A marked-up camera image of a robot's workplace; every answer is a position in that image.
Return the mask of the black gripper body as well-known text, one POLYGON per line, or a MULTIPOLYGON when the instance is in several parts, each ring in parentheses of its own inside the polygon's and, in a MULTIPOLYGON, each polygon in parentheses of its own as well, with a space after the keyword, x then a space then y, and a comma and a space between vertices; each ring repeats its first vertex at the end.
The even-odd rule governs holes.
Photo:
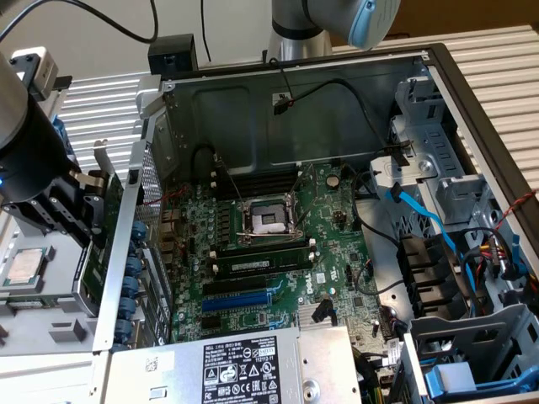
POLYGON ((29 97, 18 129, 1 141, 1 204, 43 196, 80 207, 83 191, 70 175, 78 168, 61 137, 37 102, 29 97))

